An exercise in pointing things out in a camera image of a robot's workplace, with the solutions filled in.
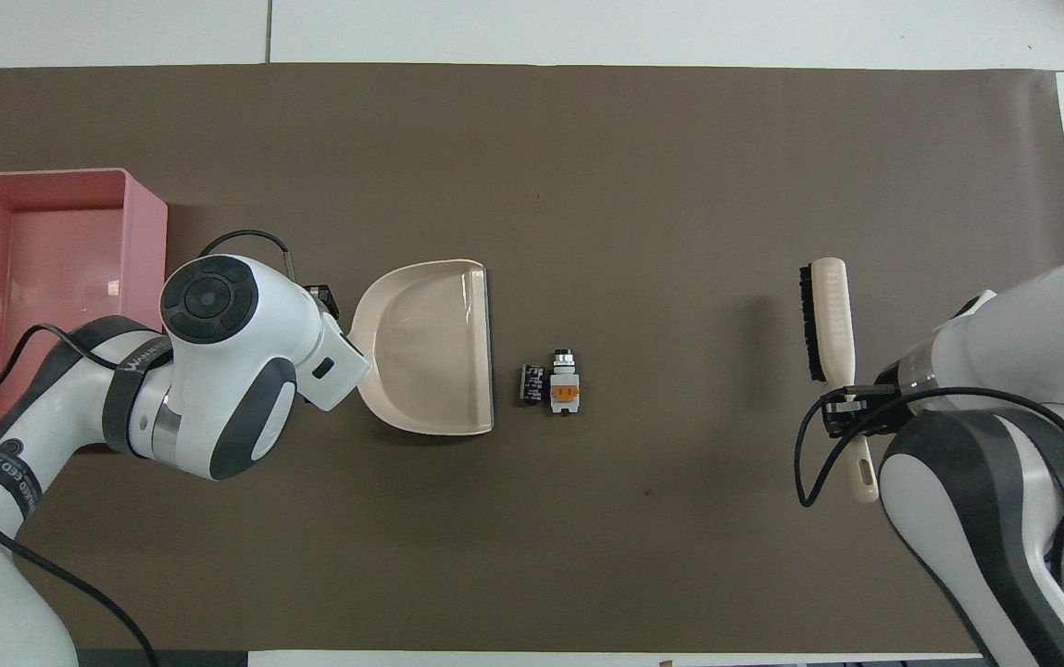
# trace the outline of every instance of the beige dustpan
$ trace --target beige dustpan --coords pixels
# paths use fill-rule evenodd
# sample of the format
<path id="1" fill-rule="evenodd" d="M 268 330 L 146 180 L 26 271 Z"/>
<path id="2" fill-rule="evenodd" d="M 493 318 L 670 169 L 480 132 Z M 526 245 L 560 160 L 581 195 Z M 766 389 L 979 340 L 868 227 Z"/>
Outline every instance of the beige dustpan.
<path id="1" fill-rule="evenodd" d="M 417 434 L 477 435 L 494 427 L 480 263 L 417 263 L 376 280 L 354 310 L 349 337 L 371 362 L 359 393 L 376 417 Z"/>

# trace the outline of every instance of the brown mat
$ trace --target brown mat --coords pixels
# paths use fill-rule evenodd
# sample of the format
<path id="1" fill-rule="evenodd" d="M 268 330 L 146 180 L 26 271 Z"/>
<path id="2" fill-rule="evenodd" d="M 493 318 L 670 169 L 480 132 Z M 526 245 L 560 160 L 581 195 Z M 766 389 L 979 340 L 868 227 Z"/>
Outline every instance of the brown mat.
<path id="1" fill-rule="evenodd" d="M 1064 262 L 1051 73 L 0 70 L 0 169 L 89 166 L 171 204 L 171 267 L 261 227 L 348 316 L 405 263 L 489 267 L 493 434 L 405 434 L 354 396 L 298 406 L 226 483 L 71 461 L 20 537 L 159 646 L 972 649 L 844 474 L 795 500 L 819 394 L 797 267 L 849 262 L 868 379 L 974 293 Z M 582 374 L 572 418 L 515 398 L 558 347 Z M 33 579 L 80 646 L 129 646 Z"/>

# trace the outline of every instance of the orange switch label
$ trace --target orange switch label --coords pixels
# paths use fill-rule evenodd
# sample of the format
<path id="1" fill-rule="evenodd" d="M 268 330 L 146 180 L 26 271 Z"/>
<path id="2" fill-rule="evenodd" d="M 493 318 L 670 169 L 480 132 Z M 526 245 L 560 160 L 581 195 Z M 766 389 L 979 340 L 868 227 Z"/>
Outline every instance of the orange switch label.
<path id="1" fill-rule="evenodd" d="M 582 393 L 582 388 L 578 387 L 577 384 L 559 384 L 552 388 L 552 397 L 563 404 L 572 401 L 580 393 Z"/>

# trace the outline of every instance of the black strap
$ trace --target black strap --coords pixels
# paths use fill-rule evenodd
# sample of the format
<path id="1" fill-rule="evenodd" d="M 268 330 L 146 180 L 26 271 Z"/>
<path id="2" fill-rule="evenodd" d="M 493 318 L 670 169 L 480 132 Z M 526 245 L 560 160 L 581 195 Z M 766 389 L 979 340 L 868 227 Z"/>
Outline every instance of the black strap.
<path id="1" fill-rule="evenodd" d="M 22 444 L 19 439 L 10 438 L 0 443 L 0 485 L 10 491 L 22 520 L 27 520 L 41 499 L 41 485 L 29 464 L 18 456 Z"/>
<path id="2" fill-rule="evenodd" d="M 168 362 L 172 351 L 168 336 L 157 336 L 142 343 L 132 354 L 117 364 L 116 371 L 112 374 L 112 384 L 107 385 L 107 397 L 103 398 L 103 439 L 109 448 L 147 458 L 132 448 L 129 420 L 146 376 L 151 369 Z"/>
<path id="3" fill-rule="evenodd" d="M 70 337 L 78 340 L 80 347 L 87 350 L 95 350 L 96 347 L 103 345 L 105 340 L 116 338 L 120 334 L 132 333 L 132 331 L 149 331 L 149 328 L 121 315 L 109 315 L 99 319 L 93 319 L 87 324 L 83 324 L 71 331 Z M 53 348 L 46 354 L 46 358 L 41 361 L 40 366 L 37 368 L 37 376 L 33 377 L 29 387 L 24 388 L 24 393 L 20 398 L 17 398 L 16 404 L 11 406 L 10 412 L 1 418 L 0 439 L 5 432 L 14 427 L 20 415 L 37 402 L 37 398 L 40 398 L 41 394 L 53 387 L 53 384 L 57 383 L 63 376 L 66 376 L 82 358 L 82 355 L 71 349 L 69 345 L 66 345 L 66 343 L 61 340 L 54 343 Z"/>

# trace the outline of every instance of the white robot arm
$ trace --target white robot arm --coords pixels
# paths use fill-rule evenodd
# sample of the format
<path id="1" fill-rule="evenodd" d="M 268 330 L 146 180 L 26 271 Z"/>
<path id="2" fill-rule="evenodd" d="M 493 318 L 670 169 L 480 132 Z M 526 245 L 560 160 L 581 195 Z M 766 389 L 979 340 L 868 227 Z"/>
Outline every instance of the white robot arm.
<path id="1" fill-rule="evenodd" d="M 974 300 L 850 396 L 825 410 L 833 452 L 896 434 L 884 511 L 985 657 L 1064 667 L 1064 267 Z"/>
<path id="2" fill-rule="evenodd" d="M 332 410 L 369 367 L 310 291 L 235 254 L 177 270 L 162 316 L 165 336 L 107 317 L 47 355 L 0 422 L 3 536 L 83 445 L 222 480 L 268 454 L 295 393 Z M 0 545 L 0 666 L 73 664 L 65 627 Z"/>

